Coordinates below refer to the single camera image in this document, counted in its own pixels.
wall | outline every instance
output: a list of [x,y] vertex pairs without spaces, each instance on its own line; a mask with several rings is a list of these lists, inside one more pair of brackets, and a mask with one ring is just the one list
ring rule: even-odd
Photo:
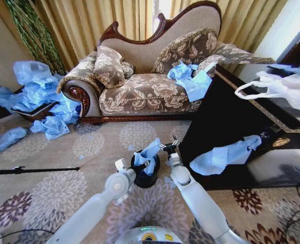
[[300,0],[288,0],[255,51],[277,60],[300,31]]
[[29,55],[20,47],[0,17],[0,86],[6,86],[12,91],[20,88],[12,67],[16,61],[29,59]]

label sticker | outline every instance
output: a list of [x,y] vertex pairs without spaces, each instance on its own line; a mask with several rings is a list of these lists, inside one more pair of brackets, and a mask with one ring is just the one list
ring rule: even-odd
[[171,235],[165,234],[165,237],[166,237],[166,240],[172,240],[172,236]]

sofa cushion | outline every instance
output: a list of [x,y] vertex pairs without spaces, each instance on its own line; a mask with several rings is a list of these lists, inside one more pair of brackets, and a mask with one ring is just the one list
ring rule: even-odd
[[124,58],[106,46],[97,48],[97,59],[93,70],[94,77],[106,88],[117,88],[124,83],[121,61]]
[[180,64],[198,65],[208,57],[216,47],[217,37],[211,29],[197,29],[166,46],[157,58],[153,73],[167,74],[168,71]]
[[104,89],[99,101],[104,115],[195,112],[201,103],[190,103],[184,88],[164,74],[132,75],[120,88]]

beige curtain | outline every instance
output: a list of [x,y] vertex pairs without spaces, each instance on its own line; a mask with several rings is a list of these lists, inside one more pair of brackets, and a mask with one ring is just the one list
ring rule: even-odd
[[152,34],[153,0],[36,0],[67,69],[88,55],[115,20],[119,32],[133,40]]
[[[170,17],[197,0],[172,0]],[[219,41],[254,52],[287,0],[216,0],[221,9]]]

black cable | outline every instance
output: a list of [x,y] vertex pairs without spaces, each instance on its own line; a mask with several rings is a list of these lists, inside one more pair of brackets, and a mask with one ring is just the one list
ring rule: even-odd
[[[296,185],[296,190],[297,190],[298,196],[299,196],[299,198],[300,198],[299,187],[300,187],[300,182]],[[295,215],[296,215],[297,213],[299,213],[299,212],[300,212],[300,210],[294,212],[294,213],[292,214],[291,218],[290,218],[290,219],[287,221],[287,223],[286,223],[286,227],[285,227],[285,229],[284,229],[284,231],[283,231],[283,236],[284,236],[284,238],[285,238],[287,244],[289,244],[289,243],[288,243],[288,240],[287,240],[287,232],[288,232],[289,228],[290,228],[293,224],[295,224],[295,223],[297,223],[298,221],[300,221],[300,218],[297,219],[297,220],[293,220],[293,218],[295,217]]]
[[25,229],[25,230],[18,230],[18,231],[9,233],[7,235],[1,236],[0,239],[2,239],[4,237],[7,237],[9,235],[17,234],[17,233],[20,233],[20,232],[26,232],[26,231],[44,231],[44,232],[47,232],[47,233],[50,233],[50,234],[54,234],[54,232],[49,231],[49,230],[43,230],[43,229]]

